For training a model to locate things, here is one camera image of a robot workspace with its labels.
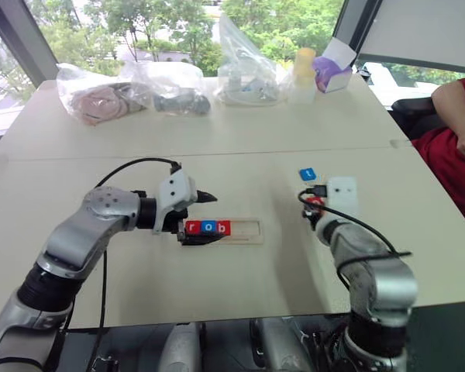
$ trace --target white paper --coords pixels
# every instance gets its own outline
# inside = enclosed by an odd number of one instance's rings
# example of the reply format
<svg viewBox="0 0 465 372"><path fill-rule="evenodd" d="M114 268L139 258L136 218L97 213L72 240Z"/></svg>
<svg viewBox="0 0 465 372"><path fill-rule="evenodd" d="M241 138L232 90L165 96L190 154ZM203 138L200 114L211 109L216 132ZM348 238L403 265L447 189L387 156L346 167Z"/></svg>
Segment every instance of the white paper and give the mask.
<svg viewBox="0 0 465 372"><path fill-rule="evenodd" d="M335 37L331 39L329 45L322 54L323 57L336 62L341 70L347 68L351 64L351 61L355 59L356 55L357 53L353 49Z"/></svg>

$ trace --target black chair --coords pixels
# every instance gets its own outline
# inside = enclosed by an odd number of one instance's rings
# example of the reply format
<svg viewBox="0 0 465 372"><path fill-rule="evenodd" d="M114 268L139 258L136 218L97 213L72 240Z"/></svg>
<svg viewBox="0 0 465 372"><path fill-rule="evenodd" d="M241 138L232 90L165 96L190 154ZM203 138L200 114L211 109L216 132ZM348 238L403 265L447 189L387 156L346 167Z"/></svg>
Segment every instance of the black chair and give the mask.
<svg viewBox="0 0 465 372"><path fill-rule="evenodd" d="M403 133L416 140L431 129L444 127L430 97L400 99L393 103L390 115Z"/></svg>

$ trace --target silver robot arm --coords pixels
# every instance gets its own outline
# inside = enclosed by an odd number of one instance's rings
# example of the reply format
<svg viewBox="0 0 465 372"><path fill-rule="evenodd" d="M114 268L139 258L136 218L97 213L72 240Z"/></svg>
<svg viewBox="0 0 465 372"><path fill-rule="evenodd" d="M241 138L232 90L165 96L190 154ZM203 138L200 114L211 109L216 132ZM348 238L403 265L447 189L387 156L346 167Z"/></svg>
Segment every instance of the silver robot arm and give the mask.
<svg viewBox="0 0 465 372"><path fill-rule="evenodd" d="M331 178L324 192L327 207L358 214L353 178ZM304 216L311 219L319 240L330 246L334 264L341 267L350 291L350 323L334 346L333 362L349 360L355 371L406 371L406 325L417 297L412 271L399 257L365 259L386 256L389 250L348 219L328 212L319 218L316 212L305 206Z"/></svg>
<svg viewBox="0 0 465 372"><path fill-rule="evenodd" d="M81 207L52 232L33 269L2 309L0 371L40 370L75 295L112 236L137 227L157 234L176 233L183 244L193 244L183 227L187 207L215 200L197 191L182 169L160 184L156 198L112 187L91 190ZM198 243L221 237L202 237Z"/></svg>

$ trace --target person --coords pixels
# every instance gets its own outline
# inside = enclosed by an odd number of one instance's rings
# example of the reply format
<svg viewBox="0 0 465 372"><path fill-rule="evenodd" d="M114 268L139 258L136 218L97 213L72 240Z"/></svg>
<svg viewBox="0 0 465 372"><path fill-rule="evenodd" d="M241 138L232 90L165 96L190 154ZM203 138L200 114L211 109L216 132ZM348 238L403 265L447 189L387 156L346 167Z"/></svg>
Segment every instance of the person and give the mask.
<svg viewBox="0 0 465 372"><path fill-rule="evenodd" d="M432 102L446 126L412 143L465 217L465 79L437 88Z"/></svg>

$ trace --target purple box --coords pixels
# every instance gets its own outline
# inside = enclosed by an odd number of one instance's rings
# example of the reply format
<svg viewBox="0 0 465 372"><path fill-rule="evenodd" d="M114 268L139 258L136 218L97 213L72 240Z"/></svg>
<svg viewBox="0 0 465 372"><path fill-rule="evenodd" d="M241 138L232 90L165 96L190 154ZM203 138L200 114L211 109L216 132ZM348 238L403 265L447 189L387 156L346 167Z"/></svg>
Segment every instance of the purple box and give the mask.
<svg viewBox="0 0 465 372"><path fill-rule="evenodd" d="M329 93L345 88L350 82L351 67L341 70L333 60L325 57L316 57L312 64L315 70L315 83L320 91Z"/></svg>

